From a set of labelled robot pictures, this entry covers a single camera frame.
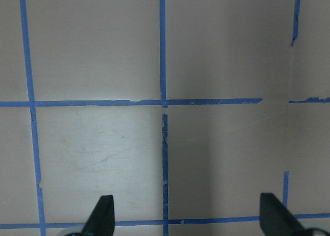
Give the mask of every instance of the black object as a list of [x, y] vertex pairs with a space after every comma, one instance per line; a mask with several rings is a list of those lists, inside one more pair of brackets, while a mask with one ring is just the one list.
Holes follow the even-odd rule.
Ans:
[[66, 236], [112, 236], [114, 226], [113, 196], [101, 196], [82, 231]]
[[260, 227], [266, 236], [330, 236], [322, 229], [305, 229], [272, 193], [260, 196]]

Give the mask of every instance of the vertical blue tape strip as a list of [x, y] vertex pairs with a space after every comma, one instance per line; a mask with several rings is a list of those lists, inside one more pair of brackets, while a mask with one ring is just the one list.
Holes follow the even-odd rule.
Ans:
[[283, 205], [288, 207], [288, 197], [289, 197], [289, 174], [290, 172], [284, 173], [284, 182], [283, 182]]
[[160, 36], [160, 94], [161, 103], [167, 107], [166, 95], [166, 0], [159, 0]]
[[163, 220], [164, 228], [163, 235], [169, 235], [169, 173], [168, 173], [168, 116], [166, 114], [162, 117], [163, 127], [162, 127], [162, 157], [163, 157]]
[[293, 18], [293, 35], [292, 46], [294, 45], [299, 34], [299, 12], [300, 12], [300, 0], [295, 0], [294, 3], [294, 18]]
[[30, 44], [29, 44], [29, 33], [28, 33], [27, 12], [26, 12], [26, 0], [20, 0], [20, 7], [21, 7], [21, 22], [22, 22], [22, 36], [23, 36], [27, 91], [28, 91], [30, 114], [31, 114], [32, 145], [34, 152], [36, 184], [37, 184], [36, 188], [37, 188], [37, 199], [38, 199], [40, 234], [41, 236], [46, 236], [46, 223], [45, 223], [44, 208], [43, 208], [43, 197], [42, 197], [42, 189], [40, 187], [41, 171], [40, 171], [40, 158], [39, 158], [39, 145], [38, 145], [36, 105], [35, 105], [35, 95], [33, 89]]

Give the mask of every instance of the blue grid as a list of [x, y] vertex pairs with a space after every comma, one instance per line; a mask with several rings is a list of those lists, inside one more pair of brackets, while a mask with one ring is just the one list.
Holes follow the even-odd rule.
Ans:
[[[28, 20], [26, 12], [26, 0], [20, 0], [22, 34], [24, 46], [24, 58], [26, 67], [26, 79], [28, 88], [28, 101], [21, 102], [0, 102], [0, 107], [29, 107], [31, 114], [31, 132], [32, 144], [34, 152], [34, 163], [36, 173], [36, 192], [38, 198], [38, 224], [0, 224], [0, 229], [40, 229], [41, 236], [46, 236], [46, 228], [67, 228], [81, 226], [83, 223], [46, 223], [43, 208], [42, 189], [39, 186], [41, 181], [39, 145], [37, 132], [37, 115], [36, 107], [57, 107], [57, 106], [175, 106], [175, 105], [228, 105], [228, 104], [257, 104], [262, 98], [233, 98], [233, 99], [167, 99], [166, 92], [166, 0], [160, 0], [159, 19], [160, 19], [160, 100], [64, 100], [64, 101], [35, 101], [34, 87], [32, 79], [32, 68], [29, 48]], [[294, 11], [294, 27], [292, 44], [298, 37], [298, 16], [299, 16], [300, 0], [295, 0]], [[329, 103], [330, 98], [308, 98], [307, 100], [289, 101], [289, 103]], [[169, 225], [182, 224], [211, 224], [211, 223], [235, 223], [235, 222], [255, 222], [259, 220], [258, 216], [247, 217], [228, 217], [228, 218], [206, 218], [206, 219], [190, 219], [182, 218], [179, 220], [169, 219], [169, 198], [168, 198], [168, 116], [162, 117], [162, 159], [163, 159], [163, 220], [149, 221], [122, 221], [116, 222], [116, 226], [137, 226], [137, 225], [163, 225], [163, 235], [169, 235]], [[289, 190], [289, 172], [284, 173], [283, 181], [283, 203], [288, 206], [288, 190]], [[318, 214], [298, 214], [296, 218], [329, 218], [330, 213]]]

